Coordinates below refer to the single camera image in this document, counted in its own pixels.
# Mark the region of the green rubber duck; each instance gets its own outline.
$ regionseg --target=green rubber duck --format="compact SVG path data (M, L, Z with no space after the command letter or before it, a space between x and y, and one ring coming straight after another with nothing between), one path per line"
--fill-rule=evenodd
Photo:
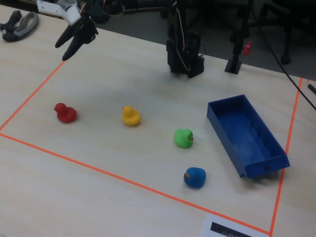
M193 133L189 129L175 130L173 138L178 147L190 147L193 144Z

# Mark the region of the red object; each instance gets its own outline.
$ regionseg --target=red object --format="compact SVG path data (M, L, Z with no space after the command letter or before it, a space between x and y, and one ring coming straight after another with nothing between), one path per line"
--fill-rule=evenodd
M72 107L67 107L63 103L58 103L54 110L57 112L57 117L61 122L70 123L76 120L77 112Z
M252 42L248 42L244 47L243 47L243 53L244 55L248 55L249 52L250 52L250 49L251 49L251 45L252 45Z

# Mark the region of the gray handle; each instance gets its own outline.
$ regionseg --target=gray handle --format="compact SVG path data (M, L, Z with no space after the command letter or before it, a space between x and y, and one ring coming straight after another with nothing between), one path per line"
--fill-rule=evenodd
M28 26L29 20L33 18L33 21ZM14 31L14 34L18 36L19 40L27 37L30 33L35 30L37 24L39 22L39 16L35 12L28 13L21 21L21 24L18 28Z

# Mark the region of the red rubber duck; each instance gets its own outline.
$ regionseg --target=red rubber duck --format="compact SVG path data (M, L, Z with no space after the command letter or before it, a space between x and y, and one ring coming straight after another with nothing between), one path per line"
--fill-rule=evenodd
M57 112L57 117L61 122L70 123L76 120L77 112L72 107L67 107L63 103L58 103L54 110Z

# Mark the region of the white robot part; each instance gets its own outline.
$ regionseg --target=white robot part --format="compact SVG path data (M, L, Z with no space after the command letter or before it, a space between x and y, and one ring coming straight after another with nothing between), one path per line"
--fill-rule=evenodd
M40 0L37 0L36 3L38 5L39 12L54 16L60 16L71 26L81 18L80 9L75 4L73 4L70 8L68 8L67 11L65 11L60 5L57 4Z

